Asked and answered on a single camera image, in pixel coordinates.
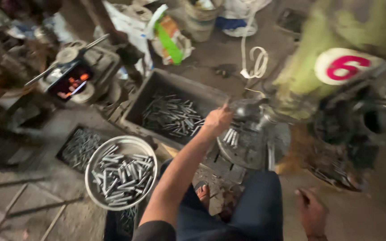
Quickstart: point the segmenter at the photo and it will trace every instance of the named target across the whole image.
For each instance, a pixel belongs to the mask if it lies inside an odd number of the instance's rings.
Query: round metal tray
[[[96,188],[96,185],[92,183],[94,180],[94,177],[92,175],[92,170],[98,165],[99,161],[103,157],[103,153],[112,145],[117,144],[119,146],[118,150],[115,152],[115,154],[141,154],[141,155],[147,155],[152,156],[154,159],[154,167],[153,167],[153,181],[150,185],[150,188],[148,191],[141,195],[141,197],[136,200],[135,202],[128,204],[128,205],[122,205],[122,206],[109,206],[105,202],[105,196],[98,193],[98,190]],[[90,196],[90,198],[100,207],[112,211],[120,211],[124,210],[130,207],[135,206],[139,202],[141,202],[147,194],[152,189],[151,187],[154,185],[154,182],[156,181],[157,177],[157,158],[156,154],[153,151],[153,148],[144,140],[141,138],[138,138],[136,136],[132,135],[122,135],[115,138],[112,138],[102,144],[96,151],[93,153],[92,157],[90,158],[89,164],[86,168],[85,173],[85,182],[86,182],[86,189]]]

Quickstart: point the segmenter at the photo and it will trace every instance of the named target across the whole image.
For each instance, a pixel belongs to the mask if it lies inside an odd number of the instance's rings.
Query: white rope
[[[266,69],[268,66],[268,60],[269,60],[269,55],[268,52],[262,47],[254,47],[250,50],[250,60],[254,61],[254,52],[256,49],[259,50],[259,55],[257,56],[254,64],[254,69],[248,73],[247,71],[247,59],[245,56],[245,39],[247,38],[247,33],[249,28],[251,27],[251,24],[254,21],[254,16],[256,15],[256,12],[259,8],[259,0],[255,0],[252,3],[252,7],[250,9],[250,17],[248,19],[247,27],[245,28],[245,33],[244,36],[242,37],[241,41],[241,53],[242,53],[242,71],[241,74],[246,78],[246,79],[253,79],[253,78],[261,78],[263,75],[266,73]]]

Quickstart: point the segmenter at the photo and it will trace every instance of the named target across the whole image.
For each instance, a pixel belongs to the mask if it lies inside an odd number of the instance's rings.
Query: red number
[[[353,65],[346,65],[346,63],[351,61],[357,62],[360,66],[370,66],[370,60],[368,59],[358,56],[347,55],[340,57],[333,61],[333,63],[331,63],[330,67],[327,69],[327,76],[329,76],[329,78],[333,80],[347,80],[353,77],[358,73],[359,69]],[[343,76],[335,75],[335,71],[338,69],[346,69],[348,70],[348,72]]]

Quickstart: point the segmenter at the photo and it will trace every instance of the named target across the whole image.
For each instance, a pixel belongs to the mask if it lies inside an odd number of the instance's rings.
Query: foot
[[[206,210],[209,210],[209,187],[208,185],[203,185],[196,189],[196,195],[199,197],[200,202],[203,204],[203,206],[206,208]]]

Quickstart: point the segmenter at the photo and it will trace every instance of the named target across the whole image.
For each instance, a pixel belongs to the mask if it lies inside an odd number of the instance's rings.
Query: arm
[[[296,195],[300,218],[308,241],[327,241],[324,231],[328,209],[308,189],[298,189]]]
[[[162,220],[175,227],[178,207],[193,180],[199,163],[217,136],[227,129],[232,112],[227,104],[209,113],[195,137],[172,160],[151,195],[140,225]]]

